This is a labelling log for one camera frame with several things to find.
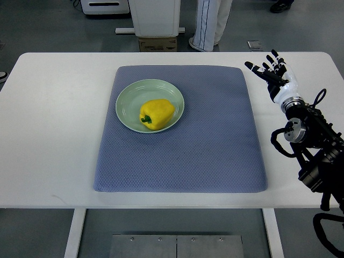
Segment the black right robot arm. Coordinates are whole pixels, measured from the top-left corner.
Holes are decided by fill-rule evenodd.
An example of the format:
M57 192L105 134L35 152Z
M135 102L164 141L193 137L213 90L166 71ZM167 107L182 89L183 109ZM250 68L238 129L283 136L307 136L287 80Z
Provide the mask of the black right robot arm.
M313 104L300 97L292 97L282 106L288 122L271 134L271 143L277 151L297 159L300 165L298 179L312 192L322 194L321 213L313 217L313 227L322 245L336 257L343 257L326 237L322 220L343 222L343 217L329 213L330 198L343 209L343 138L332 129L316 105L326 95L322 89Z

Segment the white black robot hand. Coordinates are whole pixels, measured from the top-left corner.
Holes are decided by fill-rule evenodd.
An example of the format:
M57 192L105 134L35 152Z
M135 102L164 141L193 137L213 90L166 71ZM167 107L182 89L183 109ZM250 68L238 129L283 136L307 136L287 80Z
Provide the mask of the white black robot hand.
M298 93L298 82L291 67L274 49L271 50L271 55L266 56L266 59L269 63L264 62L262 67L249 61L245 62L245 66L267 83L271 100L284 113L293 105L304 104Z

